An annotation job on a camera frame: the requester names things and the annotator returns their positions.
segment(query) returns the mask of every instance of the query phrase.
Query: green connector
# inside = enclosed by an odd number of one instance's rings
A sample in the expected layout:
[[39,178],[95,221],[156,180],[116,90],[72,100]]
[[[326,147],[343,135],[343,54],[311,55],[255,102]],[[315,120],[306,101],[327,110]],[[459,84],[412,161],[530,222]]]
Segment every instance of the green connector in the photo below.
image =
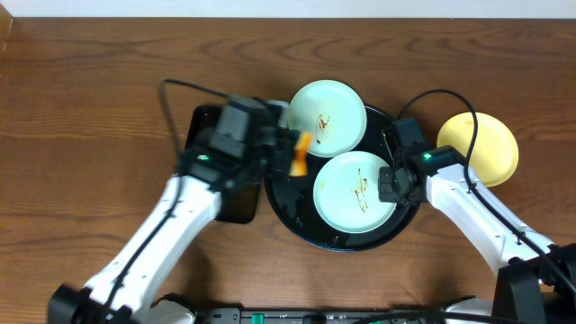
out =
[[264,314],[253,314],[252,324],[264,324]]

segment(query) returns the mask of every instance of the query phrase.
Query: yellow bowl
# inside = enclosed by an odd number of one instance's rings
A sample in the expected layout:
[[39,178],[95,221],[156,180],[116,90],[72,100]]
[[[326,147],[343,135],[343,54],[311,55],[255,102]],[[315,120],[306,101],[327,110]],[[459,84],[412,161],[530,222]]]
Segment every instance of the yellow bowl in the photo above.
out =
[[[518,144],[512,132],[501,121],[477,112],[478,136],[474,144],[470,166],[486,186],[508,180],[518,166]],[[474,122],[469,112],[448,120],[438,133],[438,147],[451,145],[466,156],[470,147]]]

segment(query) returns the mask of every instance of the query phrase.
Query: round black tray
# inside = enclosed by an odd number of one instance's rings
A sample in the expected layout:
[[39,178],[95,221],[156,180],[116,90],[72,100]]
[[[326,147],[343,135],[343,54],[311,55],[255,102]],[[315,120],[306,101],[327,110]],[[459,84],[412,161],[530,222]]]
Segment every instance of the round black tray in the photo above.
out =
[[[392,164],[392,157],[383,140],[382,129],[393,118],[372,106],[366,105],[366,132],[353,151],[369,152]],[[376,248],[398,235],[412,221],[418,204],[396,206],[391,217],[381,226],[366,233],[351,234],[329,226],[316,211],[312,198],[312,187],[316,175],[330,158],[309,154],[308,175],[300,178],[267,178],[264,181],[266,195],[272,209],[282,223],[314,246],[333,251],[362,251]]]

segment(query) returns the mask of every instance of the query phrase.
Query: food residue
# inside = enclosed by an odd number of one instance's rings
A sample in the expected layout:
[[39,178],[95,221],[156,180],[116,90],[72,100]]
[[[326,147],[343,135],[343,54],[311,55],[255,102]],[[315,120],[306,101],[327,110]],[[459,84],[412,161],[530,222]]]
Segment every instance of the food residue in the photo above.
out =
[[308,166],[306,165],[306,154],[312,141],[312,134],[307,131],[303,132],[294,147],[294,160],[290,166],[290,176],[306,176]]
[[368,187],[368,180],[366,178],[362,178],[362,173],[360,169],[358,169],[358,181],[356,182],[356,189],[353,191],[350,189],[350,192],[354,192],[356,195],[356,199],[358,200],[358,207],[364,213],[366,213],[366,209],[368,208],[368,204],[366,204],[366,188]]
[[328,116],[328,119],[326,121],[324,121],[324,115],[322,114],[316,117],[316,142],[318,144],[320,144],[320,140],[318,139],[318,130],[320,130],[320,132],[324,134],[324,130],[326,129],[328,122],[330,122],[330,116]]

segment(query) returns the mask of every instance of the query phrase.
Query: wooden table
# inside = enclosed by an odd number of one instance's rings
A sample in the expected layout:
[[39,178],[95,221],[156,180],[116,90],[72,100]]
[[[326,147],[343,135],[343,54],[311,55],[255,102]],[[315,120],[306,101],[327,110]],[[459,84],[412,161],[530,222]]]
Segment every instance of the wooden table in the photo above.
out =
[[[516,173],[493,192],[558,244],[576,241],[576,22],[17,19],[0,78],[0,322],[41,323],[63,282],[100,271],[149,215],[174,158],[157,81],[290,100],[345,80],[397,113],[443,87],[506,123]],[[181,136],[214,98],[170,91]],[[464,107],[414,106],[429,139]],[[334,253],[295,237],[262,193],[246,226],[214,222],[160,294],[201,305],[383,309],[491,298],[494,277],[447,217],[423,206],[394,241]]]

